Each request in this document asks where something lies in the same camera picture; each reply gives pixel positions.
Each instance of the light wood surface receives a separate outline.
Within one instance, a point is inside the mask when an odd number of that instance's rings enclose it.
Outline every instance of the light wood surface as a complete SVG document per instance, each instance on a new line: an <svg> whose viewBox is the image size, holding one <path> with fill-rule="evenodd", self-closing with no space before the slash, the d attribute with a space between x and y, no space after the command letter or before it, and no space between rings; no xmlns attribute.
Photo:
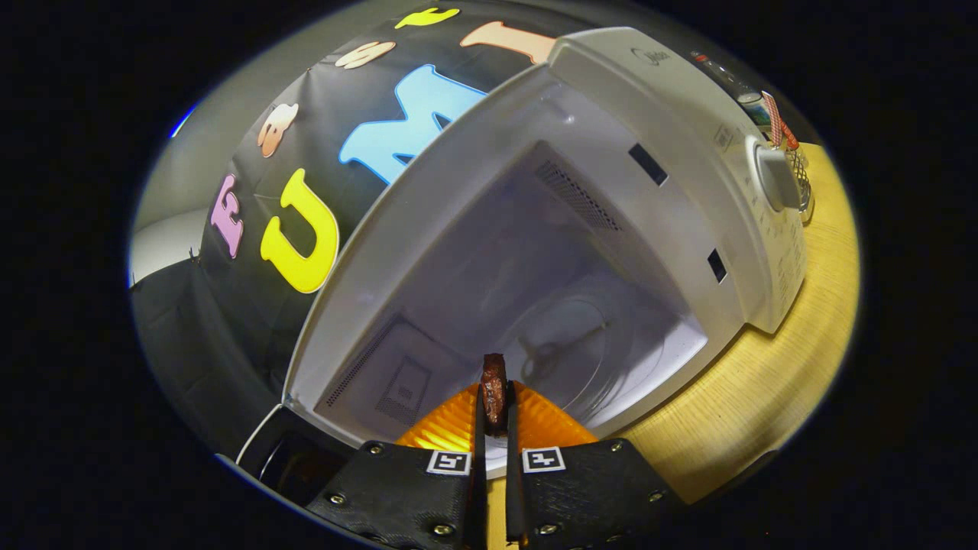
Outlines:
<svg viewBox="0 0 978 550"><path fill-rule="evenodd" d="M808 270L773 336L740 334L699 378L615 436L629 439L688 503L779 449L822 401L841 366L860 294L856 223L824 149L801 148L815 196ZM489 483L489 548L506 547L506 480Z"/></svg>

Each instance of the chocolate piece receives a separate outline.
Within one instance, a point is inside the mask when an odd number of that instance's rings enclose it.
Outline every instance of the chocolate piece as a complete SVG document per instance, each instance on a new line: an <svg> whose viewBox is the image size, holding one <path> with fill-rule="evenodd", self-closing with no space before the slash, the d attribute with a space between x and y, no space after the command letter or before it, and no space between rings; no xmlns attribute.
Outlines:
<svg viewBox="0 0 978 550"><path fill-rule="evenodd" d="M482 359L482 402L486 409L486 435L506 435L506 361L502 353L486 353Z"/></svg>

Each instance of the blue letter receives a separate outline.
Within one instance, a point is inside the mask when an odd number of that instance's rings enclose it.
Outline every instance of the blue letter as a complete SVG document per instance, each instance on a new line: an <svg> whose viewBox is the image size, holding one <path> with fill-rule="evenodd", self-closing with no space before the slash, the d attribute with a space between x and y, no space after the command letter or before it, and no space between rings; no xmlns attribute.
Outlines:
<svg viewBox="0 0 978 550"><path fill-rule="evenodd" d="M438 137L441 124L435 115L455 120L485 97L485 92L446 78L424 65L412 70L394 87L404 120L364 122L350 133L339 149L339 161L355 160L390 185L404 171L395 155L416 157Z"/></svg>

